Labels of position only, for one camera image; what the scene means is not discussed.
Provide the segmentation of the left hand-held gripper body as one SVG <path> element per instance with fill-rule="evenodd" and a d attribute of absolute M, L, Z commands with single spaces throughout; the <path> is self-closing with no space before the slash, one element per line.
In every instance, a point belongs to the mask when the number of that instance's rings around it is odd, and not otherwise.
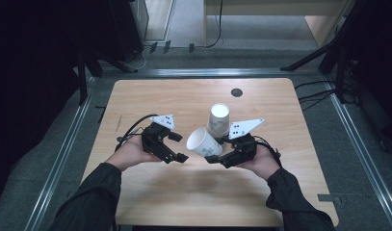
<path fill-rule="evenodd" d="M 164 144 L 164 138 L 175 128 L 173 115 L 151 115 L 151 123 L 142 132 L 144 151 L 155 155 L 165 163 L 175 160 L 176 154 Z"/>

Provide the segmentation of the grey tape strip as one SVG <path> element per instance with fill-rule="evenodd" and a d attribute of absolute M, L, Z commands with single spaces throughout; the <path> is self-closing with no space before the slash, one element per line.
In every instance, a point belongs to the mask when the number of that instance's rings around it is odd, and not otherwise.
<path fill-rule="evenodd" d="M 339 196 L 334 196 L 332 194 L 318 194 L 318 199 L 322 202 L 332 202 L 334 205 L 340 205 L 342 200 Z"/>

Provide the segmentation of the metal floor rail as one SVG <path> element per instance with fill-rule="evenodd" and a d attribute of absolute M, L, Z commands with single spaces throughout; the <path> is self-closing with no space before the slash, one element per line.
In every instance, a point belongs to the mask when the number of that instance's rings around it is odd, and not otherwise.
<path fill-rule="evenodd" d="M 337 96 L 331 96 L 331 102 L 339 115 L 342 124 L 353 145 L 356 156 L 361 163 L 367 178 L 376 194 L 379 204 L 392 227 L 392 192 L 389 190 L 378 167 L 373 160 L 366 143 L 360 136 L 348 108 L 342 104 Z"/>
<path fill-rule="evenodd" d="M 276 76 L 318 75 L 315 67 L 294 71 L 276 68 L 181 68 L 181 69 L 143 69 L 137 72 L 106 70 L 104 77 L 114 76 L 121 79 L 188 79 L 188 78 L 272 78 Z"/>
<path fill-rule="evenodd" d="M 97 77 L 89 78 L 89 95 L 82 105 L 78 107 L 71 120 L 64 140 L 61 143 L 53 165 L 50 168 L 46 180 L 38 194 L 37 201 L 27 219 L 23 231 L 42 231 L 45 227 L 44 223 L 46 221 L 49 222 L 49 220 L 55 216 L 56 211 L 61 204 L 61 189 L 64 187 L 62 185 L 62 180 L 65 174 L 65 167 L 69 161 L 71 151 L 74 149 L 83 123 L 86 120 L 87 113 L 92 102 L 92 95 L 97 83 Z"/>

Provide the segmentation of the person's left hand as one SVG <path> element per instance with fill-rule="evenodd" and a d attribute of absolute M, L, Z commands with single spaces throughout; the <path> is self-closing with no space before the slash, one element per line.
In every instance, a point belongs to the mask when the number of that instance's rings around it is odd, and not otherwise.
<path fill-rule="evenodd" d="M 138 164 L 150 162 L 160 162 L 160 159 L 153 154 L 144 152 L 140 141 L 127 141 L 106 160 L 107 164 L 113 165 L 120 171 L 125 171 Z"/>

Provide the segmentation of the black tripod stand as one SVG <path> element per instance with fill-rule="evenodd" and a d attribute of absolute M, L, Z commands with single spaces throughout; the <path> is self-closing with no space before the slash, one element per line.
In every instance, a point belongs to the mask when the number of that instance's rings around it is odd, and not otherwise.
<path fill-rule="evenodd" d="M 329 43 L 310 53 L 297 62 L 284 66 L 281 71 L 295 71 L 301 66 L 310 63 L 320 56 L 324 56 L 318 70 L 321 74 L 329 74 L 337 66 L 334 93 L 343 102 L 344 78 L 348 66 L 348 57 L 351 47 L 358 41 L 356 33 L 360 29 L 360 22 L 366 16 L 366 7 L 372 0 L 355 0 L 352 10 L 343 23 L 338 34 Z"/>

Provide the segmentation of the light wooden desk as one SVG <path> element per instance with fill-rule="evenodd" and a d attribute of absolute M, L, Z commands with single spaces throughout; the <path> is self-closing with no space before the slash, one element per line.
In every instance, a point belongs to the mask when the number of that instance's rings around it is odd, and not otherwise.
<path fill-rule="evenodd" d="M 356 0 L 203 0 L 204 39 L 208 15 L 303 15 L 319 47 L 332 37 Z"/>

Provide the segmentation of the black computer case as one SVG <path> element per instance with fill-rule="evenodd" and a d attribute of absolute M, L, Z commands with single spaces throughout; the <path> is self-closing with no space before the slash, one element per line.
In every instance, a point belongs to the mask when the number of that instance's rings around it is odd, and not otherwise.
<path fill-rule="evenodd" d="M 149 15 L 144 0 L 110 0 L 118 36 L 122 47 L 122 59 L 132 60 L 144 50 Z"/>

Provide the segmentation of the dark curtain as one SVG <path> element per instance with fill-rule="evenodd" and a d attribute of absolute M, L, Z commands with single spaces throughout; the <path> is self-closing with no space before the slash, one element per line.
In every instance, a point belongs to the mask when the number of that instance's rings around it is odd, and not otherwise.
<path fill-rule="evenodd" d="M 359 104 L 392 152 L 392 0 L 356 0 L 349 56 L 355 62 Z"/>
<path fill-rule="evenodd" d="M 70 96 L 82 20 L 94 0 L 0 0 L 0 197 L 12 166 L 40 143 Z"/>

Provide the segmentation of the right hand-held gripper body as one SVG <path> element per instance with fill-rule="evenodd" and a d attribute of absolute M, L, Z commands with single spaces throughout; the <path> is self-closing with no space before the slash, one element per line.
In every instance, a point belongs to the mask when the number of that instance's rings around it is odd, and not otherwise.
<path fill-rule="evenodd" d="M 233 149 L 229 153 L 220 156 L 220 163 L 224 167 L 235 167 L 254 158 L 257 144 L 250 132 L 264 121 L 264 118 L 257 118 L 234 121 L 230 124 L 229 132 L 222 140 L 230 143 Z"/>

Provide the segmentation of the single white paper cup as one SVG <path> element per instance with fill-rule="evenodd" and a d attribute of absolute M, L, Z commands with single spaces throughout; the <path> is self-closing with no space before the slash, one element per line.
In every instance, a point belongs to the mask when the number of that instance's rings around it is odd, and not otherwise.
<path fill-rule="evenodd" d="M 205 128 L 195 129 L 188 137 L 186 147 L 201 157 L 220 156 L 222 154 L 222 146 Z"/>

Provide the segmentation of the black metal stand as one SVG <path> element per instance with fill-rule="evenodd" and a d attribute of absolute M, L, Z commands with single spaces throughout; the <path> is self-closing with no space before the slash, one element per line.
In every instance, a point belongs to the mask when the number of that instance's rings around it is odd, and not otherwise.
<path fill-rule="evenodd" d="M 106 63 L 116 67 L 122 72 L 135 73 L 138 71 L 135 67 L 128 67 L 108 55 L 100 52 L 97 49 L 89 48 L 87 50 L 81 50 L 77 56 L 77 74 L 79 78 L 79 91 L 80 100 L 79 105 L 82 106 L 88 99 L 88 85 L 86 70 L 88 70 L 94 77 L 101 77 L 103 69 L 99 63 L 99 60 L 103 60 Z"/>

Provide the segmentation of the person's right hand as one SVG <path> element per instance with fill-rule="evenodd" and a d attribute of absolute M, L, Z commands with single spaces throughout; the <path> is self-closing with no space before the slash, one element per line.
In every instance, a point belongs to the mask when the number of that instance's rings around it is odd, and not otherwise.
<path fill-rule="evenodd" d="M 239 164 L 238 167 L 252 171 L 265 181 L 280 169 L 270 150 L 261 145 L 257 146 L 255 157 L 251 161 Z"/>

